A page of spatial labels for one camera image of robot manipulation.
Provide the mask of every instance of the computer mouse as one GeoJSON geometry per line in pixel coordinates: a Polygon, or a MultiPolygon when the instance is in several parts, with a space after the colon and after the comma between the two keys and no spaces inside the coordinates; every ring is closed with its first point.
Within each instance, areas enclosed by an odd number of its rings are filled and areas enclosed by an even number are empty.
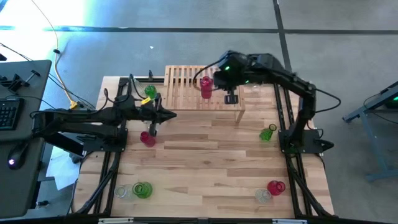
{"type": "Polygon", "coordinates": [[[16,170],[24,165],[28,145],[28,141],[22,141],[10,150],[7,158],[8,168],[16,170]]]}

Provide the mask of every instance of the table leg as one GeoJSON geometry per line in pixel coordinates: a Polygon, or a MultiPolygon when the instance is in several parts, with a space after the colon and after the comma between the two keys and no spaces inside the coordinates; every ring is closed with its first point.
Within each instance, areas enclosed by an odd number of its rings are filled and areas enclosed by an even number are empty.
{"type": "Polygon", "coordinates": [[[242,117],[243,117],[243,114],[244,114],[244,110],[235,111],[235,122],[236,122],[236,124],[239,124],[239,123],[241,122],[241,119],[242,119],[242,117]]]}

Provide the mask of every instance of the wooden table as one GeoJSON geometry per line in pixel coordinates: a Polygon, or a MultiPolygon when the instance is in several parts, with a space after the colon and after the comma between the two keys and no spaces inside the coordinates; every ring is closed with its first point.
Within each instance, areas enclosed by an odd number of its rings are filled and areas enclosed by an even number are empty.
{"type": "MultiPolygon", "coordinates": [[[[119,77],[104,77],[97,107],[104,103],[103,88],[114,96],[118,82],[119,77]]],[[[163,84],[156,88],[165,96],[163,84]]],[[[274,133],[269,142],[259,140],[264,127],[271,123],[279,127],[274,88],[272,85],[245,86],[241,93],[246,112],[239,126],[231,113],[181,111],[176,118],[159,126],[157,144],[152,148],[139,140],[145,124],[129,121],[128,144],[122,154],[117,185],[148,181],[154,192],[148,199],[115,197],[112,216],[294,217],[285,158],[280,153],[277,134],[274,133]],[[265,188],[271,180],[285,182],[286,191],[266,204],[258,203],[255,191],[265,188]]],[[[291,94],[291,99],[296,111],[298,97],[291,94]]],[[[92,153],[83,164],[76,187],[75,209],[80,208],[97,187],[103,156],[103,152],[92,153]]],[[[303,154],[303,164],[308,187],[324,208],[333,213],[321,160],[303,154]]],[[[299,188],[298,197],[304,211],[299,188]]]]}
{"type": "MultiPolygon", "coordinates": [[[[165,108],[172,111],[224,111],[233,112],[235,122],[239,124],[244,114],[244,100],[239,86],[235,94],[239,96],[239,102],[235,105],[226,105],[224,103],[224,91],[213,91],[210,99],[201,97],[200,82],[194,83],[193,77],[196,72],[205,66],[199,65],[168,65],[166,66],[164,86],[165,90],[165,108]]],[[[214,72],[218,68],[210,67],[202,71],[197,76],[197,80],[204,76],[213,78],[214,72]]]]}

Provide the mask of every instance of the red cup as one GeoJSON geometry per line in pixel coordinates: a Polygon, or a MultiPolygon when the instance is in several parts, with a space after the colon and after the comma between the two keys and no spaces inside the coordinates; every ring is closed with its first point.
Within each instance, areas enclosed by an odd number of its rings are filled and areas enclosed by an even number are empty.
{"type": "Polygon", "coordinates": [[[268,183],[267,189],[271,193],[271,195],[277,196],[285,191],[286,186],[285,183],[283,183],[282,181],[273,180],[268,183]]]}
{"type": "Polygon", "coordinates": [[[147,131],[141,132],[139,139],[142,141],[142,143],[144,143],[146,147],[152,147],[156,143],[155,138],[151,136],[147,131]]]}
{"type": "Polygon", "coordinates": [[[201,97],[203,99],[210,99],[212,88],[213,80],[210,77],[205,76],[200,80],[201,97]]]}

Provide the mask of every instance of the black desk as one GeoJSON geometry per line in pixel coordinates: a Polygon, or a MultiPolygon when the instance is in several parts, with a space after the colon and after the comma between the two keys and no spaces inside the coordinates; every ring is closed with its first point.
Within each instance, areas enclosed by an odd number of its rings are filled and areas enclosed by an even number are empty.
{"type": "MultiPolygon", "coordinates": [[[[22,87],[18,94],[26,96],[43,97],[45,84],[51,67],[50,60],[33,62],[0,63],[0,75],[12,78],[18,74],[26,79],[31,70],[41,74],[40,78],[34,77],[29,83],[30,87],[22,87]]],[[[11,95],[6,88],[0,86],[0,98],[11,95]]],[[[34,98],[25,98],[24,109],[15,131],[0,131],[0,218],[20,217],[25,215],[32,204],[36,190],[37,176],[39,174],[40,158],[44,149],[43,139],[34,139],[30,142],[25,164],[18,170],[10,170],[7,166],[7,156],[15,139],[29,136],[32,129],[30,112],[40,107],[40,101],[34,98]]]]}

